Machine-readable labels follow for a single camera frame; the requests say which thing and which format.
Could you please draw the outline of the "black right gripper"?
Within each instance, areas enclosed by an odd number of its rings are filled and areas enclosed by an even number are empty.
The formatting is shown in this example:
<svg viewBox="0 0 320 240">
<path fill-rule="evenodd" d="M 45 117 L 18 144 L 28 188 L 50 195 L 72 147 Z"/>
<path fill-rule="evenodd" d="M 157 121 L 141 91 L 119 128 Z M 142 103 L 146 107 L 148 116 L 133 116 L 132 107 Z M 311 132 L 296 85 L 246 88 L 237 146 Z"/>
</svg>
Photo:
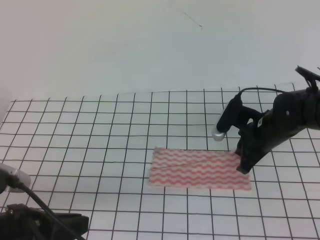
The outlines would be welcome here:
<svg viewBox="0 0 320 240">
<path fill-rule="evenodd" d="M 241 131 L 234 153 L 240 157 L 236 170 L 244 175 L 273 148 L 303 130 L 301 109 L 273 108 L 262 118 Z"/>
</svg>

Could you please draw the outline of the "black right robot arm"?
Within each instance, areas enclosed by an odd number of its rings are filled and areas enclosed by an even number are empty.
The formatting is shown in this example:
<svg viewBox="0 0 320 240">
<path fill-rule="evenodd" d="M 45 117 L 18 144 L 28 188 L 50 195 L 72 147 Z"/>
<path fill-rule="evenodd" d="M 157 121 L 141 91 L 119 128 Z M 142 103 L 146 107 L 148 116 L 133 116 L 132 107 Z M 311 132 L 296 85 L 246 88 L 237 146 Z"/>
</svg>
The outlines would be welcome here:
<svg viewBox="0 0 320 240">
<path fill-rule="evenodd" d="M 248 174 L 272 149 L 306 128 L 320 129 L 320 92 L 305 89 L 279 94 L 272 109 L 256 113 L 252 122 L 239 128 L 236 170 Z"/>
</svg>

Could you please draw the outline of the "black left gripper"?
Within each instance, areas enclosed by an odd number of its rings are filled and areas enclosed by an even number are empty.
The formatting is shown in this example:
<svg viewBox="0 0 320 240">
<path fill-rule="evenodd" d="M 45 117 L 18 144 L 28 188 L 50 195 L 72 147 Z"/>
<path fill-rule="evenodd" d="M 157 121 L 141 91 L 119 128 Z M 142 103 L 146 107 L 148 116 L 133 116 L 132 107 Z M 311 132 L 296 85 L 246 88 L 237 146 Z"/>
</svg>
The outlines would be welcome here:
<svg viewBox="0 0 320 240">
<path fill-rule="evenodd" d="M 79 213 L 55 213 L 78 237 L 88 232 L 89 217 Z M 43 211 L 24 204 L 8 205 L 0 214 L 2 240 L 75 240 L 75 236 Z"/>
</svg>

